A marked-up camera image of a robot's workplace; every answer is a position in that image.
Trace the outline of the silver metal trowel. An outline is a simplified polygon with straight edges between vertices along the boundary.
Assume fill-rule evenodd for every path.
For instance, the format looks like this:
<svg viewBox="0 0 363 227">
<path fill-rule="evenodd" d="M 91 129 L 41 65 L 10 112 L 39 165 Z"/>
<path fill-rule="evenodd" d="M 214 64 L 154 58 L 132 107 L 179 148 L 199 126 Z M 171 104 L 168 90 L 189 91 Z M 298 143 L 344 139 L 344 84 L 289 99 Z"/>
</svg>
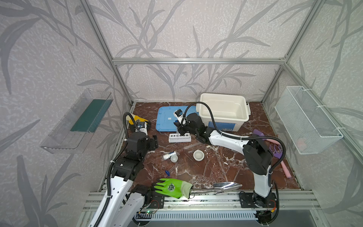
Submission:
<svg viewBox="0 0 363 227">
<path fill-rule="evenodd" d="M 242 186 L 243 186 L 242 184 L 235 182 L 219 182 L 219 183 L 214 183 L 212 188 L 191 189 L 190 195 L 222 194 L 237 190 Z"/>
</svg>

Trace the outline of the clear plastic wall shelf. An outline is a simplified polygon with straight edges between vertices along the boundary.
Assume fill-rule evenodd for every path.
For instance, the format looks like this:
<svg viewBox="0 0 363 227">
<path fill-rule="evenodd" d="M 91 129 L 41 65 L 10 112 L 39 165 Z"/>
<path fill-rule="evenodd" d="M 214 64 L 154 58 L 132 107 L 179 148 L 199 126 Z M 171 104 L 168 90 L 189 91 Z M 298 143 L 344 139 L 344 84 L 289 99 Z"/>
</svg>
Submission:
<svg viewBox="0 0 363 227">
<path fill-rule="evenodd" d="M 112 93 L 85 89 L 40 147 L 51 154 L 81 154 L 113 102 Z"/>
</svg>

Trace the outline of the green work glove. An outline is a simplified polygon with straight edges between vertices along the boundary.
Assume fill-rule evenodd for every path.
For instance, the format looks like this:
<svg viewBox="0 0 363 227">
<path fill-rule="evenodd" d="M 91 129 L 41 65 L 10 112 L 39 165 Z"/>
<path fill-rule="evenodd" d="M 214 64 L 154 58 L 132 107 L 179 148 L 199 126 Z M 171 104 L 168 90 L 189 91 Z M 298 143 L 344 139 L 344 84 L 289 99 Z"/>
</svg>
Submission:
<svg viewBox="0 0 363 227">
<path fill-rule="evenodd" d="M 152 184 L 151 189 L 158 194 L 165 195 L 168 197 L 190 198 L 190 191 L 193 185 L 186 181 L 173 179 L 173 178 L 161 178 Z"/>
</svg>

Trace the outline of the purple pink plastic scoop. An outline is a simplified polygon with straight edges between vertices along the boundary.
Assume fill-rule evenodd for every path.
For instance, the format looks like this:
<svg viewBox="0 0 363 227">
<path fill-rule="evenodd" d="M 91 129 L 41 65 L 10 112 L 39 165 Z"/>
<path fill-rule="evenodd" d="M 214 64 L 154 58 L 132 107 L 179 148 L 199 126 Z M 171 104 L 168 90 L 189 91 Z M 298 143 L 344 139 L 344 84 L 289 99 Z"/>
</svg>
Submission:
<svg viewBox="0 0 363 227">
<path fill-rule="evenodd" d="M 253 130 L 253 133 L 254 133 L 254 134 L 256 134 L 256 135 L 258 135 L 258 136 L 264 136 L 264 134 L 263 134 L 261 131 L 257 130 L 257 129 L 254 129 L 254 130 Z M 280 144 L 279 142 L 277 142 L 276 140 L 266 139 L 266 141 L 270 142 L 270 144 L 277 144 L 277 145 L 281 145 L 281 144 Z M 281 161 L 281 163 L 280 163 L 280 164 L 281 164 L 281 166 L 282 166 L 282 169 L 283 169 L 283 171 L 284 171 L 284 173 L 285 173 L 286 178 L 291 179 L 291 178 L 292 178 L 292 175 L 291 175 L 290 171 L 288 170 L 288 168 L 286 167 L 286 165 L 285 165 L 284 161 Z"/>
</svg>

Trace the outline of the blue plastic bin lid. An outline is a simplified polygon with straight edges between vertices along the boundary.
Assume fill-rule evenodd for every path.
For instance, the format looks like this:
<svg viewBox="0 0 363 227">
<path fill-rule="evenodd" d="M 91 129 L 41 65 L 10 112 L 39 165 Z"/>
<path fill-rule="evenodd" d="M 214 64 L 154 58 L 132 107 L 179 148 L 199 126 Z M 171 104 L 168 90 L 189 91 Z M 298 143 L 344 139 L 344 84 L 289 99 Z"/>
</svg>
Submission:
<svg viewBox="0 0 363 227">
<path fill-rule="evenodd" d="M 186 108 L 187 106 L 169 106 L 159 108 L 156 130 L 158 132 L 176 132 L 177 127 L 174 125 L 174 122 L 177 118 L 174 116 L 174 113 L 179 109 L 184 113 Z"/>
</svg>

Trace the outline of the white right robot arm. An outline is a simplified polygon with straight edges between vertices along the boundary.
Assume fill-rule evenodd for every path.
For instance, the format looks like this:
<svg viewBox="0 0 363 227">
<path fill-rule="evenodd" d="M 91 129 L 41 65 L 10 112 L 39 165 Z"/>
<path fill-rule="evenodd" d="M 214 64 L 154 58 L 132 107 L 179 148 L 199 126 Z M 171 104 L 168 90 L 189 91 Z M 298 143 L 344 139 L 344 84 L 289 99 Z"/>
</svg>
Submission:
<svg viewBox="0 0 363 227">
<path fill-rule="evenodd" d="M 174 116 L 177 120 L 174 125 L 177 127 L 177 131 L 181 135 L 186 133 L 194 135 L 201 143 L 228 148 L 244 155 L 247 166 L 254 176 L 253 203 L 261 208 L 266 206 L 272 194 L 271 175 L 286 155 L 283 141 L 274 136 L 254 134 L 250 137 L 243 137 L 221 131 L 217 127 L 211 108 L 204 102 L 198 101 L 195 104 L 204 105 L 208 109 L 213 127 L 206 126 L 196 113 L 187 115 L 190 107 L 194 105 L 192 103 L 185 111 L 180 109 L 175 111 Z M 272 164 L 273 152 L 265 144 L 265 140 L 268 139 L 277 141 L 282 148 L 282 156 L 275 164 Z"/>
</svg>

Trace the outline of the yellow black work glove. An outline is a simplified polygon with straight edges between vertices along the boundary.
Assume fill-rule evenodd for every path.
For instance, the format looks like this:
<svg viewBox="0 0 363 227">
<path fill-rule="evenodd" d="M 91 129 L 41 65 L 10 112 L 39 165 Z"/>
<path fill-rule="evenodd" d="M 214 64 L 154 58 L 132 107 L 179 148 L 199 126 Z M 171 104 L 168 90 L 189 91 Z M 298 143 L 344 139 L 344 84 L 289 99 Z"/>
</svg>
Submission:
<svg viewBox="0 0 363 227">
<path fill-rule="evenodd" d="M 144 122 L 146 123 L 146 126 L 147 126 L 147 129 L 150 129 L 151 128 L 151 123 L 147 120 L 147 119 L 144 119 L 144 118 L 141 118 L 137 115 L 134 115 L 134 114 L 131 114 L 135 123 L 141 123 L 141 122 Z M 129 128 L 130 128 L 130 131 L 131 132 L 135 132 L 135 126 L 133 124 L 133 121 L 131 119 L 131 117 L 129 115 L 126 115 L 126 120 L 129 122 Z"/>
</svg>

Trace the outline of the white test tube rack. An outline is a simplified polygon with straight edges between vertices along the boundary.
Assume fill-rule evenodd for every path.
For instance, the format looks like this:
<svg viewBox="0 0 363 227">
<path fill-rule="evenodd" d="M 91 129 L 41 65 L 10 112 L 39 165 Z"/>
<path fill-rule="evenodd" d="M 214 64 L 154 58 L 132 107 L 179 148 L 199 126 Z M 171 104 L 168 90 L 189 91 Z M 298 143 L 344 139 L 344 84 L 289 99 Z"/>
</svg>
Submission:
<svg viewBox="0 0 363 227">
<path fill-rule="evenodd" d="M 192 137 L 189 133 L 181 135 L 179 133 L 170 133 L 168 138 L 169 143 L 183 143 L 183 142 L 191 142 Z"/>
</svg>

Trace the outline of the white ceramic mortar bowl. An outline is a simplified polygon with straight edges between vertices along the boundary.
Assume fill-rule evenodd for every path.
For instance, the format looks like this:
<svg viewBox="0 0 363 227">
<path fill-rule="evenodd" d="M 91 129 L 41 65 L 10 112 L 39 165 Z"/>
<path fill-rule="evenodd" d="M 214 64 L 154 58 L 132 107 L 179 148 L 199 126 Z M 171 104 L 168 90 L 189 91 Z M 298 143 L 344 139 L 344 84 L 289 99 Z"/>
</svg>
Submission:
<svg viewBox="0 0 363 227">
<path fill-rule="evenodd" d="M 196 160 L 196 161 L 202 161 L 204 158 L 205 158 L 205 154 L 203 151 L 201 150 L 196 150 L 194 151 L 193 153 L 193 158 Z"/>
</svg>

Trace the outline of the white plastic storage bin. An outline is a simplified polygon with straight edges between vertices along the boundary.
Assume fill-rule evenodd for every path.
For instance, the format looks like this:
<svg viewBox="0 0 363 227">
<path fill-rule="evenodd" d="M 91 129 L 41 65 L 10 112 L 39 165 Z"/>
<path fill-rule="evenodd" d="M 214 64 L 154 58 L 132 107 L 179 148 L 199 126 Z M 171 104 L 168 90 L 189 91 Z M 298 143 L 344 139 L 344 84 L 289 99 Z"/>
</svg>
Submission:
<svg viewBox="0 0 363 227">
<path fill-rule="evenodd" d="M 251 109 L 243 96 L 203 93 L 200 101 L 209 106 L 221 131 L 239 131 L 249 121 Z"/>
</svg>

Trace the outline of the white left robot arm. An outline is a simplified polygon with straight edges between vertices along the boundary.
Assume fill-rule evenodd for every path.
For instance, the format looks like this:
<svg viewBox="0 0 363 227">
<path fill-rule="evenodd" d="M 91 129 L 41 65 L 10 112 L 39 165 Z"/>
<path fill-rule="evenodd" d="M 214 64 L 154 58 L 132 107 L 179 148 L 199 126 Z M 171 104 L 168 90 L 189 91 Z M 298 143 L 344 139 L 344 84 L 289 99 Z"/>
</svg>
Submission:
<svg viewBox="0 0 363 227">
<path fill-rule="evenodd" d="M 136 128 L 126 134 L 121 152 L 111 160 L 106 175 L 106 193 L 88 224 L 90 227 L 126 227 L 143 207 L 151 202 L 151 191 L 133 183 L 143 169 L 148 152 L 158 148 L 157 136 Z"/>
</svg>

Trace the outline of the thin metal tweezers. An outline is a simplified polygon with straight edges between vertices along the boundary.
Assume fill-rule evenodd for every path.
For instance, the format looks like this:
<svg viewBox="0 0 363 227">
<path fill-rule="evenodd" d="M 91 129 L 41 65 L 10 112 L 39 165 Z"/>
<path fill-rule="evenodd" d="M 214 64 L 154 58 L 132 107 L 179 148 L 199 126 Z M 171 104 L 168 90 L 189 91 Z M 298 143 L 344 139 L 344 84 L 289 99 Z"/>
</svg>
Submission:
<svg viewBox="0 0 363 227">
<path fill-rule="evenodd" d="M 188 158 L 188 159 L 190 159 L 192 162 L 193 162 L 193 164 L 194 165 L 196 165 L 197 167 L 199 167 L 199 165 L 191 158 L 191 156 L 188 154 L 188 153 L 184 153 L 185 154 L 185 156 Z"/>
</svg>

